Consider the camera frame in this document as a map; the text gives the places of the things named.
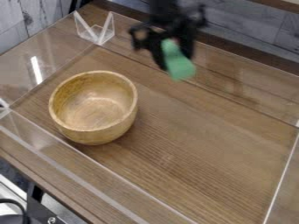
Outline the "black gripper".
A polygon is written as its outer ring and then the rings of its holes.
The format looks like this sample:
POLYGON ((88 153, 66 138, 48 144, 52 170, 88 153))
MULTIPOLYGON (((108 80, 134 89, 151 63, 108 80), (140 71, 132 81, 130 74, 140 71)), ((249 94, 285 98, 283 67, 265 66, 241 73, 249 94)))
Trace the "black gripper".
POLYGON ((182 8, 179 0, 148 0, 148 8, 148 19, 135 24, 128 33, 134 48, 139 50, 148 44, 154 62, 166 71, 163 39, 178 39, 183 55, 188 59, 192 58, 197 30, 207 25, 206 5, 197 3, 194 6, 182 8), (155 27, 163 31, 158 33, 158 36, 150 37, 155 27))

